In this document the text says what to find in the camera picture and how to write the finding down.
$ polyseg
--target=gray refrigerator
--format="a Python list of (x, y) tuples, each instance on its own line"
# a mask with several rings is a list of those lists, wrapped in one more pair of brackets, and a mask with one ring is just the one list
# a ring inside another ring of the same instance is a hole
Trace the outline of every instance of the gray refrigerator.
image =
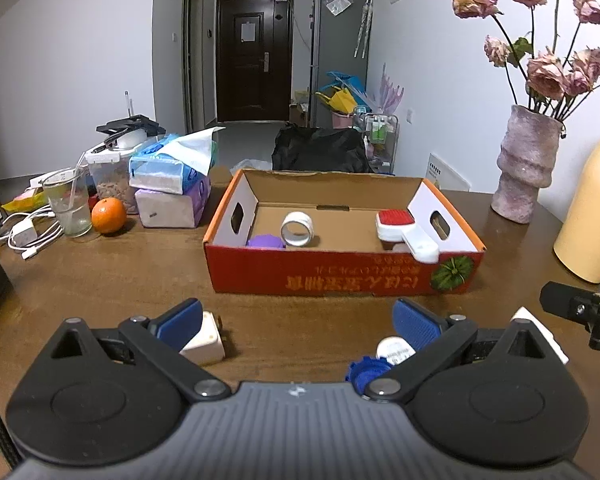
[(358, 57), (353, 57), (358, 42), (365, 0), (353, 3), (339, 15), (334, 16), (326, 6), (327, 0), (314, 0), (312, 23), (312, 55), (309, 97), (309, 126), (331, 128), (331, 112), (316, 97), (315, 92), (331, 81), (327, 72), (337, 71), (357, 75), (366, 86), (368, 53), (362, 58), (362, 45)]

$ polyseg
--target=dark brown door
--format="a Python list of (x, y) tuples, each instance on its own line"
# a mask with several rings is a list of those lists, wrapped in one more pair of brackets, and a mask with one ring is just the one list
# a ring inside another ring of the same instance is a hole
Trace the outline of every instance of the dark brown door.
[(218, 120), (287, 121), (293, 0), (218, 0)]

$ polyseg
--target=orange fruit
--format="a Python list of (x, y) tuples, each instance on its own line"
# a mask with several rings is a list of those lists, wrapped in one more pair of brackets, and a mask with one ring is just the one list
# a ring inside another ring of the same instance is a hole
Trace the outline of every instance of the orange fruit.
[(91, 211), (91, 223), (94, 229), (104, 235), (120, 231), (125, 222), (126, 209), (119, 198), (104, 198)]

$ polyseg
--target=metal screw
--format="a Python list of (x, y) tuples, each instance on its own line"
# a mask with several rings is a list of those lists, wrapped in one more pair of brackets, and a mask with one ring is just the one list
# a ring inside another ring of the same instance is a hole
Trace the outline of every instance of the metal screw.
[(369, 383), (369, 389), (378, 396), (393, 395), (400, 391), (400, 383), (395, 379), (376, 379)]
[(193, 390), (203, 397), (217, 397), (224, 394), (226, 385), (218, 379), (204, 379), (197, 383)]

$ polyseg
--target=pink bucket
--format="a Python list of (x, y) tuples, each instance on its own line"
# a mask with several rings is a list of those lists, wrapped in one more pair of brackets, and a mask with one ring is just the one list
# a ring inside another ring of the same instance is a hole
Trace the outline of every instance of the pink bucket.
[(337, 112), (331, 112), (331, 119), (333, 120), (333, 128), (335, 130), (351, 128), (353, 126), (353, 115), (342, 115)]

